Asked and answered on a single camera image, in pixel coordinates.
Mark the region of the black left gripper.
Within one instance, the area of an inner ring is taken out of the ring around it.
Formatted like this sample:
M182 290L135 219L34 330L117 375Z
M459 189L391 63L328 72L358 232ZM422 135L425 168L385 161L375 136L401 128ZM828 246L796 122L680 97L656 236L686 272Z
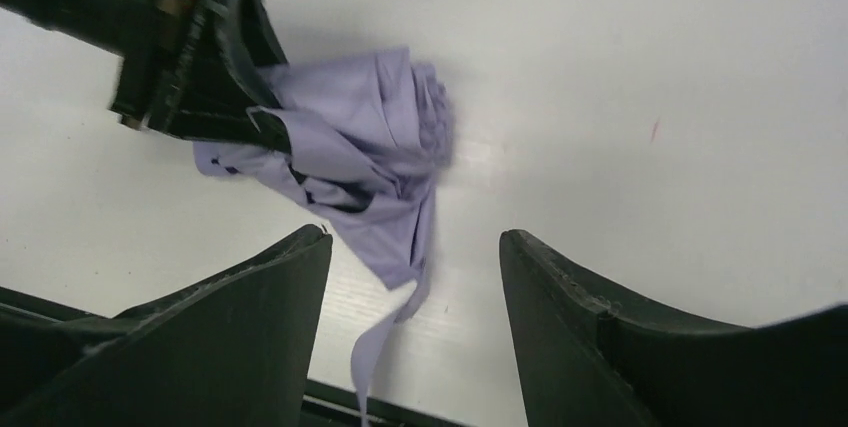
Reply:
M286 63L262 0L1 0L5 10L122 63L122 124L188 141L287 152L262 70Z

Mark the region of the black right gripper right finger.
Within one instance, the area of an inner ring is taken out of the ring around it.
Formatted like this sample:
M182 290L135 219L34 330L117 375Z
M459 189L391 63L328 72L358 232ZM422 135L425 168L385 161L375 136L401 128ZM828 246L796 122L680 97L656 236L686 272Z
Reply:
M499 260L532 426L843 426L847 309L748 328L645 297L524 230Z

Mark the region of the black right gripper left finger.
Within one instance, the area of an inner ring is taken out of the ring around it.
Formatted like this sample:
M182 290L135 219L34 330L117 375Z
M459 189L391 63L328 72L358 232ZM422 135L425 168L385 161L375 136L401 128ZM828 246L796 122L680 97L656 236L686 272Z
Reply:
M5 426L295 426L332 237L306 225L115 317L1 292Z

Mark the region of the lavender folding umbrella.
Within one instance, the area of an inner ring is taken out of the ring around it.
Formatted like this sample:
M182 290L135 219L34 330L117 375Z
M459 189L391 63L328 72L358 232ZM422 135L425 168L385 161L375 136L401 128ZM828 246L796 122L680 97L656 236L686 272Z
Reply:
M266 69L278 106L252 107L278 149L194 144L207 176L247 176L327 220L388 289L415 288L403 305L363 332L351 377L365 409L392 328L411 318L430 291L427 257L440 171L452 154L452 109L434 67L407 48Z

